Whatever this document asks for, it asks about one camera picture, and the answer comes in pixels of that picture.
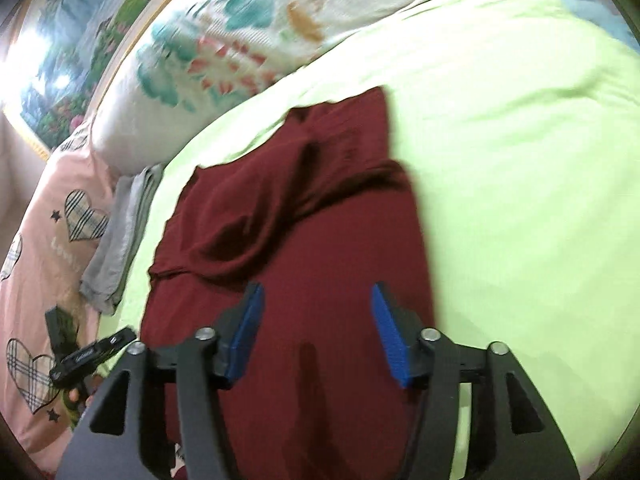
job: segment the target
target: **plaid heart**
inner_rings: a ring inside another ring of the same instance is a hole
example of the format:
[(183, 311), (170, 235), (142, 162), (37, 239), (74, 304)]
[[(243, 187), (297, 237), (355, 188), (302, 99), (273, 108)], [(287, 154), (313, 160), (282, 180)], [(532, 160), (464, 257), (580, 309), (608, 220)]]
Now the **plaid heart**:
[(75, 189), (66, 197), (65, 219), (70, 242), (100, 238), (109, 222), (105, 212), (91, 207), (91, 200), (82, 189)]
[(4, 260), (4, 264), (2, 264), (2, 269), (0, 269), (0, 282), (2, 282), (2, 280), (6, 280), (11, 273), (14, 272), (15, 264), (18, 263), (21, 254), (22, 235), (17, 233), (14, 236), (14, 241), (11, 242), (11, 247), (9, 248), (9, 252)]
[(58, 146), (58, 149), (61, 152), (74, 152), (75, 150), (79, 150), (86, 144), (86, 140), (88, 139), (88, 137), (89, 135), (87, 133), (74, 135), (73, 137), (69, 137), (67, 140), (65, 140), (65, 142), (60, 144)]
[(6, 366), (31, 413), (36, 413), (56, 398), (58, 390), (49, 378), (49, 371), (54, 367), (53, 357), (32, 357), (21, 341), (9, 339)]

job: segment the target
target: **fabric fold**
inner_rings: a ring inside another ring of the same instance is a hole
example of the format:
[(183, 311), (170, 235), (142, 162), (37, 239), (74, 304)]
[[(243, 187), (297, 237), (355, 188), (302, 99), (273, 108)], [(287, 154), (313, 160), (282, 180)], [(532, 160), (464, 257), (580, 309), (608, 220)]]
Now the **fabric fold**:
[(101, 312), (112, 316), (122, 299), (129, 267), (145, 231), (162, 165), (123, 176), (116, 184), (113, 210), (94, 257), (80, 281), (80, 292)]

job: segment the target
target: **gray folded cloth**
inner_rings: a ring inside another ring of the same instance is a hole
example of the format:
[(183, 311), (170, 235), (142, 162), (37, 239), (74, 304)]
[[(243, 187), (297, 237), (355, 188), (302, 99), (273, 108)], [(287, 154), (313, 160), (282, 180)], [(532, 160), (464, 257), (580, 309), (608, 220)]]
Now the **gray folded cloth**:
[(162, 165), (158, 164), (137, 176), (123, 176), (116, 184), (107, 229), (80, 281), (82, 295), (103, 314), (112, 316), (122, 299), (129, 267), (161, 180)]

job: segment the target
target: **blue fabric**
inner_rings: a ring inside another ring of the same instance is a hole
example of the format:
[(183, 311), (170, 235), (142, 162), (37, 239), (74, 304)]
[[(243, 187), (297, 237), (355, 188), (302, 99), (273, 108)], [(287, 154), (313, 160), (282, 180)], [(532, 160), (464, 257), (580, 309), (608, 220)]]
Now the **blue fabric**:
[(625, 19), (613, 12), (601, 0), (561, 0), (575, 16), (606, 30), (612, 37), (622, 41), (640, 54), (640, 44), (631, 32)]

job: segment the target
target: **pink fabric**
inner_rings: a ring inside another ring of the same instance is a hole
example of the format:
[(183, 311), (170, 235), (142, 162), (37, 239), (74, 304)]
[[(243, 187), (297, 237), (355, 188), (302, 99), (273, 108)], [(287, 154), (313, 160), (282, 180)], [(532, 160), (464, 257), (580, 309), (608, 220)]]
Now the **pink fabric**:
[(85, 123), (52, 154), (0, 270), (0, 412), (46, 472), (57, 469), (71, 433), (62, 394), (48, 383), (44, 313), (56, 304), (73, 313), (81, 345), (98, 326), (78, 288), (106, 227), (116, 176), (94, 153), (90, 131)]

